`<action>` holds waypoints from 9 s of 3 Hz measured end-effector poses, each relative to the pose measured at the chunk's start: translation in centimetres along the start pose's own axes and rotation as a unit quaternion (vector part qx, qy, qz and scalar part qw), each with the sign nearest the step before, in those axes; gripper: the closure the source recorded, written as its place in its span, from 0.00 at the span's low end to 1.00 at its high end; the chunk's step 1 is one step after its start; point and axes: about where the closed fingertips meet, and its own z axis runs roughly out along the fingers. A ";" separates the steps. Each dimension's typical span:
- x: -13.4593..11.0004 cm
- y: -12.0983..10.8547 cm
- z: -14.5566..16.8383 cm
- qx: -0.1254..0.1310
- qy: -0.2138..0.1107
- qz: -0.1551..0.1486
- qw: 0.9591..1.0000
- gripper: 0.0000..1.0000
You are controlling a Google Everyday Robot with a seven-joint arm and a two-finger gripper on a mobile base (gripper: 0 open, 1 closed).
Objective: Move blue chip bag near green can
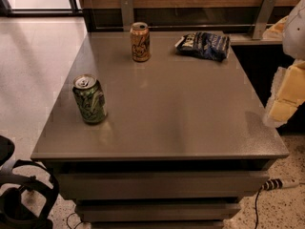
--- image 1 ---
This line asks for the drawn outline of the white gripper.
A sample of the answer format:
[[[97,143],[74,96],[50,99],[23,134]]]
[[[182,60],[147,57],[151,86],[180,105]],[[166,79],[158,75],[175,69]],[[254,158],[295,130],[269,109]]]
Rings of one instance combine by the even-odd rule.
[[[305,102],[305,0],[265,30],[263,38],[282,38],[284,53],[297,59],[287,69],[277,69],[266,105],[267,124],[286,124]]]

